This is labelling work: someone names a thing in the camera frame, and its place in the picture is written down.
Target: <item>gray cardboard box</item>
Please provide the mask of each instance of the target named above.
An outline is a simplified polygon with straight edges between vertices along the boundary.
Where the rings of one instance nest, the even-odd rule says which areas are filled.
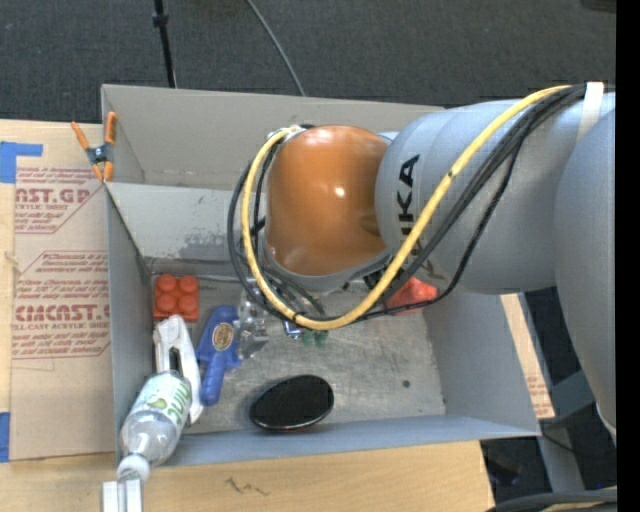
[[[226,246],[231,190],[273,130],[295,123],[401,130],[438,108],[160,88],[103,87],[119,117],[107,229],[116,438],[153,371],[152,282],[201,277],[198,343],[208,312],[238,304]],[[331,299],[344,310],[357,286]],[[189,427],[168,464],[189,465],[537,435],[538,421],[500,297],[451,294],[424,312],[332,331],[324,349],[284,336],[225,377],[220,402]],[[268,434],[248,420],[268,385],[302,373],[334,388],[313,429]]]

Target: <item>black round object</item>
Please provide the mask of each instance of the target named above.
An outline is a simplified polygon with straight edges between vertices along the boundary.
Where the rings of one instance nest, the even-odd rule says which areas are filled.
[[[249,410],[251,421],[273,431],[291,431],[319,422],[333,408],[333,390],[315,375],[299,375],[267,389]]]

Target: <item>orange object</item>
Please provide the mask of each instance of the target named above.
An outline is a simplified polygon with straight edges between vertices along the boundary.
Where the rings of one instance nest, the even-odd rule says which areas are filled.
[[[199,285],[193,276],[182,278],[160,274],[156,278],[153,303],[153,319],[164,320],[180,315],[185,322],[198,320]]]
[[[424,283],[415,277],[410,277],[409,280],[385,302],[385,306],[387,308],[407,306],[409,304],[415,304],[416,302],[435,299],[437,295],[438,289],[435,286]],[[422,308],[408,309],[407,311],[396,314],[412,313],[414,311],[420,311],[420,309]]]
[[[75,123],[71,122],[71,128],[73,129],[78,142],[82,149],[89,157],[91,163],[91,169],[100,181],[111,181],[113,179],[113,163],[111,162],[113,146],[116,144],[116,126],[118,124],[118,116],[115,112],[109,112],[107,116],[107,122],[105,126],[105,141],[104,144],[97,148],[89,146],[89,141],[82,132],[82,128]],[[103,169],[100,169],[99,164],[103,164]]]
[[[289,272],[323,276],[385,250],[375,215],[387,143],[355,126],[317,126],[284,143],[269,173],[266,241]]]

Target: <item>yellow cable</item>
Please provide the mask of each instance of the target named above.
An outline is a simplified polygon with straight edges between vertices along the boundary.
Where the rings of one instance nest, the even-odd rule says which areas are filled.
[[[290,309],[281,299],[278,297],[269,287],[269,284],[266,282],[264,277],[262,276],[262,272],[258,266],[256,261],[256,255],[253,251],[253,245],[251,244],[251,230],[249,227],[249,210],[250,210],[250,199],[251,199],[251,191],[253,189],[253,182],[255,180],[255,176],[258,172],[258,168],[260,163],[265,158],[266,154],[270,151],[270,149],[281,139],[286,137],[288,134],[300,129],[298,126],[292,126],[290,128],[283,128],[277,131],[272,137],[270,137],[265,145],[260,149],[256,157],[254,158],[251,167],[249,169],[249,174],[247,175],[247,181],[245,183],[244,196],[242,198],[242,210],[241,210],[241,221],[242,221],[242,237],[244,242],[244,249],[246,253],[246,257],[249,263],[249,268],[251,269],[251,273],[256,279],[256,283],[265,298],[284,316],[289,318],[290,320],[295,320],[296,324],[306,327],[308,329],[313,329],[317,331],[325,331],[330,329],[338,329],[340,327],[344,327],[349,325],[350,323],[357,320],[360,316],[365,314],[380,298],[383,292],[387,289],[387,287],[391,284],[391,281],[397,274],[398,270],[404,263],[405,259],[413,249],[413,246],[416,244],[420,235],[426,228],[427,224],[431,221],[431,217],[433,216],[436,208],[442,201],[442,198],[446,195],[447,191],[451,187],[451,184],[456,179],[458,174],[462,172],[465,166],[469,163],[469,161],[473,158],[473,156],[478,152],[478,150],[510,119],[516,116],[518,113],[523,111],[525,108],[530,105],[536,103],[542,98],[560,90],[568,87],[566,85],[561,85],[557,87],[551,87],[549,89],[544,89],[533,94],[530,94],[526,98],[523,98],[519,102],[515,103],[507,110],[505,110],[502,114],[496,117],[472,142],[467,146],[467,148],[462,152],[462,154],[458,157],[455,163],[451,166],[447,174],[442,178],[432,196],[429,198],[429,201],[422,209],[420,216],[418,217],[415,225],[411,229],[410,233],[407,235],[407,238],[403,242],[402,246],[398,250],[398,253],[393,258],[389,267],[384,272],[378,284],[369,292],[369,294],[363,299],[363,301],[354,307],[351,311],[345,313],[339,318],[333,320],[311,320],[304,316],[298,315],[296,316],[296,312]]]

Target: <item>gray floor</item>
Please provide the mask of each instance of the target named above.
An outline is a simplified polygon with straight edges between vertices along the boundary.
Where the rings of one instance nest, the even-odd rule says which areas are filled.
[[[0,0],[0,116],[100,120],[100,85],[166,87],[153,1]],[[299,94],[239,0],[165,1],[178,86]],[[255,0],[308,96],[445,107],[558,83],[616,82],[617,15],[580,0]],[[528,297],[552,378],[579,363],[555,290]],[[617,482],[616,453],[588,407],[569,434],[587,488]],[[549,489],[535,440],[485,445],[498,502]],[[515,468],[519,478],[504,477]]]

